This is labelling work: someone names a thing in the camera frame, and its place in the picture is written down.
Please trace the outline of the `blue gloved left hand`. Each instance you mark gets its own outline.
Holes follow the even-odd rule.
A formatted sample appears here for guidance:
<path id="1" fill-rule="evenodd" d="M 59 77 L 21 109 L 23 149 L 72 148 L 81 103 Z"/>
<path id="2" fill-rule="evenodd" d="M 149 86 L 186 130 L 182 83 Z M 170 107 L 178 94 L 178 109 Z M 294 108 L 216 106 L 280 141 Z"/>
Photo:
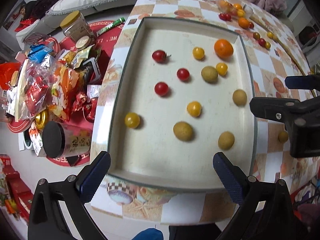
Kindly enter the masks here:
<path id="1" fill-rule="evenodd" d="M 163 240 L 163 233 L 156 228 L 148 228 L 139 232 L 132 240 Z"/>

